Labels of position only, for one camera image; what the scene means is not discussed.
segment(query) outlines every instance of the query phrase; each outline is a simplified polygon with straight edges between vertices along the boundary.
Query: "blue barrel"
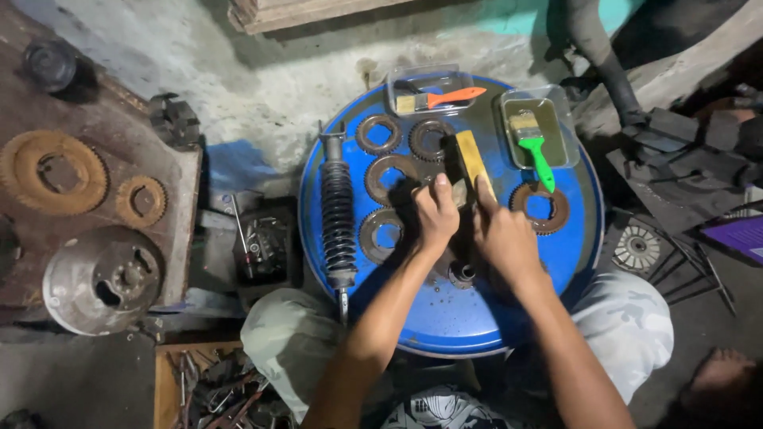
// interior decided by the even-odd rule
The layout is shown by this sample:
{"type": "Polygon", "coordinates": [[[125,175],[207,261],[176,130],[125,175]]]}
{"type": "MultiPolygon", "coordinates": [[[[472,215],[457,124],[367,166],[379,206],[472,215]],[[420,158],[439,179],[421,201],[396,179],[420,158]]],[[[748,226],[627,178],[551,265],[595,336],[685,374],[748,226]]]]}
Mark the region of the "blue barrel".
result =
{"type": "MultiPolygon", "coordinates": [[[[486,93],[463,113],[441,119],[450,123],[456,131],[472,131],[498,201],[507,205],[517,186],[536,178],[533,172],[519,170],[512,163],[504,129],[497,117],[497,99],[510,86],[478,76],[474,80],[475,86],[487,89],[486,93]]],[[[360,121],[377,113],[389,113],[385,85],[361,95],[326,126],[327,132],[337,132],[340,122],[346,124],[348,141],[343,147],[343,157],[350,165],[358,231],[362,220],[381,207],[369,197],[364,184],[365,171],[376,156],[362,151],[354,140],[360,121]]],[[[408,134],[416,122],[415,119],[398,121],[404,138],[394,153],[410,153],[408,134]]],[[[388,131],[380,126],[368,134],[371,140],[379,143],[384,142],[387,135],[388,131]]],[[[568,307],[577,301],[590,282],[604,235],[601,188],[590,158],[582,146],[580,150],[581,162],[577,166],[554,170],[556,186],[564,192],[570,205],[569,219],[560,231],[538,237],[540,258],[553,279],[554,289],[568,307]]],[[[336,292],[328,287],[326,280],[321,238],[320,165],[323,161],[323,147],[316,142],[302,175],[298,222],[307,262],[326,292],[335,297],[336,292]]],[[[393,176],[382,178],[382,182],[394,180],[393,176]]],[[[528,210],[531,214],[536,210],[538,217],[542,217],[543,201],[531,200],[528,210]]],[[[385,238],[394,243],[394,234],[379,231],[379,244],[385,238]]],[[[351,320],[362,313],[392,272],[392,268],[380,267],[368,260],[360,249],[356,257],[357,286],[349,290],[351,320]]],[[[530,335],[530,323],[525,311],[517,303],[507,302],[496,295],[486,276],[478,277],[475,287],[471,289],[459,289],[447,276],[433,273],[414,300],[398,347],[424,356],[458,359],[501,353],[527,342],[530,335]]]]}

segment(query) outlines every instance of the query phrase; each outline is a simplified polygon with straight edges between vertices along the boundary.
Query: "black hose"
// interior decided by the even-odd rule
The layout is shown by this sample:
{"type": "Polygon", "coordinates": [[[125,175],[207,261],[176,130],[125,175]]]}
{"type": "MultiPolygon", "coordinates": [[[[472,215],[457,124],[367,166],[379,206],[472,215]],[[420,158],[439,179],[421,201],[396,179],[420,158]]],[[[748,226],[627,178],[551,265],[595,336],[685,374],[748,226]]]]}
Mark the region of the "black hose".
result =
{"type": "Polygon", "coordinates": [[[644,112],[599,19],[599,0],[566,0],[565,6],[572,43],[601,77],[620,116],[620,125],[626,128],[643,124],[644,112]]]}

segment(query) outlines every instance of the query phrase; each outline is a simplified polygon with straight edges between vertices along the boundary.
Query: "hand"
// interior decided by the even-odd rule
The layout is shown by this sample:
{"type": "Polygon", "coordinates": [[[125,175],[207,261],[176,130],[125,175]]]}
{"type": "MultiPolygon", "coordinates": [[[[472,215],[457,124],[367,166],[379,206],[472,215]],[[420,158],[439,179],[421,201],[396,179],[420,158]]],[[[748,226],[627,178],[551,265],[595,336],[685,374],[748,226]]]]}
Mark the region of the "hand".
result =
{"type": "Polygon", "coordinates": [[[501,207],[477,176],[479,206],[474,210],[475,242],[482,256],[506,279],[517,295],[549,277],[540,265],[538,238],[521,211],[501,207]]]}
{"type": "Polygon", "coordinates": [[[459,229],[459,210],[452,198],[453,187],[445,173],[411,193],[421,224],[420,242],[423,247],[442,252],[450,237],[459,229]]]}

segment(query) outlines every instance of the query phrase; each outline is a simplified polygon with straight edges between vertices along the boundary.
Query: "coil spring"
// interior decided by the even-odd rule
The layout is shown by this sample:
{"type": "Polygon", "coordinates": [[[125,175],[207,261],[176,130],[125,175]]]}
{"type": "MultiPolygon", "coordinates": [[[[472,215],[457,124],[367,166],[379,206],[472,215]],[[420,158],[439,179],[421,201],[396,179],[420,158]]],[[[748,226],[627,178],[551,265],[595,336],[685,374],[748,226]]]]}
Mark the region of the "coil spring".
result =
{"type": "Polygon", "coordinates": [[[349,164],[326,161],[320,168],[320,208],[323,215],[324,252],[329,276],[332,272],[355,267],[355,218],[353,184],[349,164]]]}

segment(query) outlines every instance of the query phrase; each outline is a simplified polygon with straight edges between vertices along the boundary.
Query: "camouflage pants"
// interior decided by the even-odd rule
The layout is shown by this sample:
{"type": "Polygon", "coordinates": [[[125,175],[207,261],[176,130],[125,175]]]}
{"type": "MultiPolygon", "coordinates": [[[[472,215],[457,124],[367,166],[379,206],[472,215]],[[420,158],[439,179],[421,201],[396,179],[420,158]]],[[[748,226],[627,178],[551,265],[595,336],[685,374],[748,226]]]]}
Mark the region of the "camouflage pants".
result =
{"type": "MultiPolygon", "coordinates": [[[[244,351],[298,421],[344,335],[333,310],[330,301],[280,289],[252,307],[241,330],[244,351]]],[[[668,306],[647,281],[633,274],[597,276],[571,316],[626,403],[652,371],[670,359],[673,326],[668,306]]],[[[384,378],[372,396],[378,400],[390,395],[391,381],[384,378]]]]}

